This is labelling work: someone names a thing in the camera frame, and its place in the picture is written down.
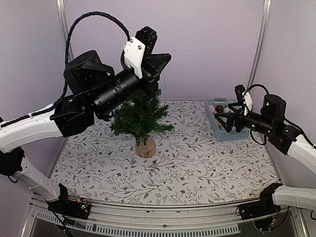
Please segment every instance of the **black cable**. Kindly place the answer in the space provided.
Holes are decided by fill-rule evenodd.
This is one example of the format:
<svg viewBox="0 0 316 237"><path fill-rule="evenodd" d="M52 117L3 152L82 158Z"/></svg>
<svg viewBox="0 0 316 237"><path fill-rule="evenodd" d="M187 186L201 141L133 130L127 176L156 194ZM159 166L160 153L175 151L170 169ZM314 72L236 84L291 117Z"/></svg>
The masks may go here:
<svg viewBox="0 0 316 237"><path fill-rule="evenodd" d="M99 15L99 16L106 17L106 18L110 19L111 21L113 21L114 23L116 23L125 32L125 34L127 36L127 40L130 41L130 36L129 36L127 28L118 19L116 19L115 17L113 17L113 16L111 16L111 15L109 15L107 13L104 13L104 12L99 12L99 11L88 12L88 13L80 16L78 19L76 19L75 22L70 27L70 30L69 30L69 33L68 33L68 36L67 36L67 40L66 40L65 65L68 64L70 38L71 38L71 35L72 35L73 31L74 31L74 28L75 28L76 24L78 24L78 22L81 21L83 18L86 18L88 16L93 16L93 15ZM121 62L121 64L122 64L124 69L127 68L126 65L124 64L124 62L123 63ZM60 102L65 98L65 95L67 93L67 87L68 87L68 85L67 85L67 83L65 81L62 95L59 97L58 100L56 100L54 102L54 104L51 107L49 107L49 108L47 108L45 110L41 110L41 111L32 113L31 116L24 115L24 116L21 116L19 118L14 119L14 120L11 120L9 122L3 123L3 124L0 125L0 127L6 127L8 125L11 125L13 123L22 121L24 119L27 119L27 118L30 118L30 117L33 117L33 116L37 116L37 115L41 115L41 114L45 114L45 113L48 113L48 112L54 110L60 104Z"/></svg>
<svg viewBox="0 0 316 237"><path fill-rule="evenodd" d="M8 176L8 178L9 178L9 180L10 180L13 184L16 184L16 183L19 181L18 179L16 179L15 181L13 181L10 176Z"/></svg>
<svg viewBox="0 0 316 237"><path fill-rule="evenodd" d="M269 95L269 92L268 92L268 89L264 86L264 85L261 85L261 84L253 84L252 86L250 86L245 92L244 92L244 95L247 94L247 92L249 92L252 88L254 87L261 87L263 88L265 91L266 91L266 94Z"/></svg>
<svg viewBox="0 0 316 237"><path fill-rule="evenodd" d="M111 15L109 15L107 13L100 12L100 11L88 12L88 13L80 16L78 19L76 19L75 22L72 24L72 26L69 29L69 33L68 33L68 37L67 37L67 41L66 41L65 64L68 63L70 37L71 37L71 35L72 35L73 31L74 31L74 28L75 28L76 24L78 24L79 21L81 21L82 19L84 19L84 18L86 18L88 16L95 16L95 15L106 17L109 20L111 20L114 23L116 23L124 31L124 33L126 34L127 41L130 41L130 36L129 36L129 32L128 32L127 28L118 19L116 19L115 17L113 17L113 16L111 16Z"/></svg>
<svg viewBox="0 0 316 237"><path fill-rule="evenodd" d="M125 61L124 61L124 50L122 51L121 55L120 55L120 64L122 65L122 67L125 69L125 70L132 70L133 68L128 68L126 65L125 65Z"/></svg>
<svg viewBox="0 0 316 237"><path fill-rule="evenodd" d="M57 216L57 214L56 214L54 211L52 211L52 213L56 216L56 218L58 219L58 221L63 225L65 234L66 234L68 237L74 237L74 236L70 233L70 231L68 230L68 228L66 227L65 223L59 218L59 216Z"/></svg>
<svg viewBox="0 0 316 237"><path fill-rule="evenodd" d="M267 89L264 85L261 85L261 84L253 84L252 86L250 86L250 87L244 92L244 95L247 94L247 93L248 93L252 88L254 88L254 87L261 87L261 88L263 88L263 89L265 90L266 94L269 95L268 89ZM248 109L249 112L252 111L252 109L250 110L250 109L248 108L248 106L247 106L246 103L245 103L245 106L246 106L246 108ZM264 146L264 145L266 145L266 143L267 143L267 136L266 136L266 135L264 136L264 142L263 142L263 143L259 143L259 142L253 137L252 130L250 130L250 136L251 136L252 140L253 140L255 143L258 143L259 145Z"/></svg>
<svg viewBox="0 0 316 237"><path fill-rule="evenodd" d="M75 221L68 219L65 214L63 214L62 216L64 218L64 223L67 223L68 225L74 225L75 224Z"/></svg>
<svg viewBox="0 0 316 237"><path fill-rule="evenodd" d="M303 129L302 129L299 125L297 125L297 124L291 122L291 121L288 120L287 118L285 118L285 121L287 121L290 125L296 127L298 130L300 130L300 131L302 132L304 138L306 139L306 141L307 141L312 147L315 146L315 145L310 141L310 139L307 137L307 135L305 134L305 132L303 131Z"/></svg>
<svg viewBox="0 0 316 237"><path fill-rule="evenodd" d="M267 143L267 136L266 136L266 135L264 136L264 142L263 142L263 143L258 142L258 141L253 137L252 130L250 130L250 136L251 136L251 138L252 138L252 140L253 140L254 142L258 143L258 144L261 145L261 146L264 146L264 145Z"/></svg>
<svg viewBox="0 0 316 237"><path fill-rule="evenodd" d="M286 211L286 214L285 214L285 217L284 217L284 219L281 221L281 223L279 224L279 225L277 225L276 227L272 227L271 229L270 229L270 231L272 231L272 230L275 230L276 228L278 228L278 227L280 227L284 222L285 222L285 220L286 220L286 218L287 218L287 215L288 215L288 211L290 210L290 206L287 206L287 211Z"/></svg>
<svg viewBox="0 0 316 237"><path fill-rule="evenodd" d="M311 211L311 219L314 220L314 221L316 221L316 218L313 217L313 212L314 212L314 211Z"/></svg>
<svg viewBox="0 0 316 237"><path fill-rule="evenodd" d="M51 209L51 212L56 216L56 218L58 219L58 221L63 225L65 234L66 234L68 237L74 237L74 236L70 233L70 231L68 230L68 228L66 227L65 221L62 221L62 220L59 218L59 216L56 214L56 212L53 211L53 209L52 209L51 207L50 207L50 209Z"/></svg>
<svg viewBox="0 0 316 237"><path fill-rule="evenodd" d="M236 207L236 210L235 210L236 216L241 216L241 214L239 214L239 215L237 214L237 210L238 210L239 207L240 207L240 205Z"/></svg>

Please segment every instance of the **wire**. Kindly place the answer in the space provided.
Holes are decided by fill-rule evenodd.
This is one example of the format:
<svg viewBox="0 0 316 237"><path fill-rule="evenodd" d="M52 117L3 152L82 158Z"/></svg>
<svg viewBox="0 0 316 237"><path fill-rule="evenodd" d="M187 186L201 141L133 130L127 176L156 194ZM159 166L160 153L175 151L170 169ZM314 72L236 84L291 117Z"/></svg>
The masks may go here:
<svg viewBox="0 0 316 237"><path fill-rule="evenodd" d="M165 78L165 70L166 70L166 68L163 69L163 84L164 84L164 86L166 87L166 90L168 91L168 93L169 93L175 100L177 100L177 98L174 97L174 95L173 95L173 94L170 92L170 90L168 89L168 86L167 86L167 84L166 84L166 78Z"/></svg>
<svg viewBox="0 0 316 237"><path fill-rule="evenodd" d="M70 233L70 231L68 230L68 228L66 227L65 223L59 218L59 216L57 216L57 214L56 214L54 211L52 211L52 213L56 216L56 218L58 219L58 221L63 225L65 234L66 234L68 237L74 237L74 236Z"/></svg>
<svg viewBox="0 0 316 237"><path fill-rule="evenodd" d="M74 21L74 23L72 24L72 26L70 27L69 29L69 33L68 33L68 36L67 36L67 40L66 40L66 53L65 53L65 64L68 63L68 54L69 54L69 45L70 45L70 38L71 38L71 35L74 31L74 28L76 26L76 24L79 23L79 21L81 21L82 19L88 17L88 16L103 16L103 17L106 17L108 18L109 20L113 21L114 23L116 23L123 31L124 33L126 34L126 37L127 37L127 41L130 41L130 36L129 36L129 32L127 30L127 28L118 20L116 19L115 17L107 14L107 13L104 13L104 12L100 12L100 11L92 11L92 12L88 12L82 16L80 16L78 19L76 19Z"/></svg>
<svg viewBox="0 0 316 237"><path fill-rule="evenodd" d="M261 85L261 84L253 84L252 86L250 86L250 87L244 92L244 95L247 94L247 93L248 93L252 88L254 88L254 87L261 87L261 88L263 88L263 89L265 90L266 94L269 95L268 89L267 89L264 85ZM249 109L246 103L245 103L245 106L246 106L246 108L248 109L249 112L252 111L252 108ZM258 143L258 144L261 145L261 146L264 146L264 145L267 144L267 136L266 136L266 135L264 135L264 142L263 142L263 143L259 143L259 142L253 137L252 130L250 130L250 136L251 136L252 140L253 140L255 143Z"/></svg>
<svg viewBox="0 0 316 237"><path fill-rule="evenodd" d="M300 131L302 132L304 138L306 139L306 141L307 141L312 147L315 146L315 144L313 144L313 143L310 141L310 139L307 137L307 135L305 134L305 132L303 131L303 129L302 129L299 125L297 125L297 124L291 122L291 121L288 120L287 118L285 118L285 121L287 121L290 125L296 127L298 130L300 130Z"/></svg>
<svg viewBox="0 0 316 237"><path fill-rule="evenodd" d="M316 218L313 217L313 212L314 212L314 211L311 211L311 219L314 220L314 221L316 221Z"/></svg>
<svg viewBox="0 0 316 237"><path fill-rule="evenodd" d="M268 92L268 89L264 86L264 85L261 85L261 84L253 84L252 86L250 86L245 92L244 92L244 95L247 94L252 88L254 87L261 87L263 88L265 91L266 91L266 94L269 95L269 92Z"/></svg>
<svg viewBox="0 0 316 237"><path fill-rule="evenodd" d="M65 234L66 234L68 237L74 237L74 236L70 233L70 231L68 230L68 228L66 227L66 225L65 225L65 220L62 221L62 220L59 218L59 216L56 214L56 212L53 211L53 208L51 208L49 202L46 201L46 203L47 203L47 205L50 207L51 212L56 216L56 218L58 219L58 221L63 225Z"/></svg>
<svg viewBox="0 0 316 237"><path fill-rule="evenodd" d="M263 142L263 143L258 142L258 141L254 138L254 136L253 136L253 134L252 134L252 130L250 130L250 136L251 136L251 138L252 138L252 140L253 140L254 142L258 143L258 144L261 145L261 146L264 146L264 145L267 143L267 136L266 136L266 135L264 135L264 142Z"/></svg>
<svg viewBox="0 0 316 237"><path fill-rule="evenodd" d="M70 27L70 30L69 30L69 33L68 33L68 36L67 36L67 40L66 40L65 65L68 64L70 38L71 38L71 35L72 35L73 31L74 31L74 28L75 28L76 24L78 24L78 22L81 21L82 19L84 19L84 18L86 18L88 16L93 16L93 15L106 17L106 18L110 19L111 21L113 21L114 23L116 23L124 31L124 33L126 34L127 40L130 41L130 36L129 36L127 28L118 19L116 19L115 17L113 17L113 16L111 16L111 15L109 15L107 13L104 13L104 12L99 12L99 11L88 12L88 13L80 16L78 19L76 19L74 21L74 23L72 24L72 26ZM65 98L65 95L67 93L67 87L68 87L68 85L67 85L67 82L65 81L62 95L59 97L59 99L57 99L53 103L53 105L51 107L49 107L49 108L47 108L45 110L37 111L35 113L32 113L31 115L24 115L24 116L21 116L19 118L13 119L11 121L5 122L5 123L1 124L0 127L6 127L8 125L11 125L13 123L22 121L24 119L27 119L27 118L30 118L30 117L34 117L34 116L38 116L38 115L41 115L41 114L45 114L45 113L48 113L48 112L54 110L60 104L60 102Z"/></svg>
<svg viewBox="0 0 316 237"><path fill-rule="evenodd" d="M16 183L19 181L18 179L16 179L15 181L13 181L10 176L8 176L8 178L9 178L9 180L10 180L13 184L16 184Z"/></svg>
<svg viewBox="0 0 316 237"><path fill-rule="evenodd" d="M236 216L241 216L241 214L239 214L239 215L237 214L237 210L238 210L239 207L240 207L240 205L236 207L236 210L235 210Z"/></svg>
<svg viewBox="0 0 316 237"><path fill-rule="evenodd" d="M272 228L270 229L270 231L275 230L276 228L279 228L279 227L285 222L289 210L290 210L290 206L287 206L287 211L286 211L286 214L285 214L284 219L280 222L279 225L275 226L274 228L272 227Z"/></svg>
<svg viewBox="0 0 316 237"><path fill-rule="evenodd" d="M128 68L128 67L125 65L124 50L122 51L122 53L121 53L121 55L120 55L120 64L122 65L122 67L123 67L125 70L132 70L132 69L133 69L132 67Z"/></svg>

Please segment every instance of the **table surface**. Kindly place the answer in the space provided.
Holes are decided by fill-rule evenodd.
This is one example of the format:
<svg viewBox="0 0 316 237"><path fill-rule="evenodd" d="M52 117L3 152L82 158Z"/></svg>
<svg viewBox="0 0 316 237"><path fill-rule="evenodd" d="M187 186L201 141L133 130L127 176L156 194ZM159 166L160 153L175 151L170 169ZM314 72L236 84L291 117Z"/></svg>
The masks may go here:
<svg viewBox="0 0 316 237"><path fill-rule="evenodd" d="M204 101L163 101L169 115L161 122L173 132L151 134L153 158L136 155L135 140L115 136L111 122L96 120L70 137L52 179L72 196L153 205L227 203L258 198L278 175L264 146L249 137L216 141Z"/></svg>

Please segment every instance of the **blue plastic basket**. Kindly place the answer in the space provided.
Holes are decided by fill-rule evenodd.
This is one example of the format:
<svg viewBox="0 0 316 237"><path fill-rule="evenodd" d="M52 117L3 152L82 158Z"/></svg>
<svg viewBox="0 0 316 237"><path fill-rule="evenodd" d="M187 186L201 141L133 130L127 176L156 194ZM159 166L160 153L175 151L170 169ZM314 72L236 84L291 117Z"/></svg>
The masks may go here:
<svg viewBox="0 0 316 237"><path fill-rule="evenodd" d="M212 105L216 107L217 105L222 105L223 107L227 106L230 103L236 102L235 99L226 99L226 98L214 98L214 99L207 99L205 101L205 112L206 116L211 124L211 128L214 132L217 141L229 141L229 140L236 140L236 139L245 139L248 138L250 134L250 129L244 128L241 132L236 132L235 127L232 128L230 133L226 132L225 129L221 126L217 125L216 119L211 112L209 106Z"/></svg>

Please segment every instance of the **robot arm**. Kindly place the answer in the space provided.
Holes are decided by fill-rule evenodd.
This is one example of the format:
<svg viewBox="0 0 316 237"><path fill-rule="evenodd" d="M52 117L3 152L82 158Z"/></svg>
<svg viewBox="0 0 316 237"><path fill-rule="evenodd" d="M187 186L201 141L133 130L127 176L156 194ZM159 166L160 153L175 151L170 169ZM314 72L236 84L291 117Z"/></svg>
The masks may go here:
<svg viewBox="0 0 316 237"><path fill-rule="evenodd" d="M229 104L233 113L215 114L227 132L244 127L268 137L279 151L297 159L316 174L316 149L297 125L286 125L286 102L279 96L267 94L261 114L252 112L251 97L242 85L235 88L237 103ZM239 207L242 219L254 218L280 211L280 205L295 206L316 211L316 189L292 188L279 183L271 184L260 193L260 201Z"/></svg>
<svg viewBox="0 0 316 237"><path fill-rule="evenodd" d="M171 55L152 54L156 31L145 27L124 47L126 69L114 74L102 64L96 51L88 51L66 65L64 78L73 95L64 97L47 113L34 113L12 121L0 121L0 174L13 176L42 195L49 209L67 216L87 219L90 206L68 199L68 190L38 171L20 148L52 137L68 137L84 132L98 119L109 120L110 112L136 91L154 96L159 76ZM40 111L51 108L48 105Z"/></svg>

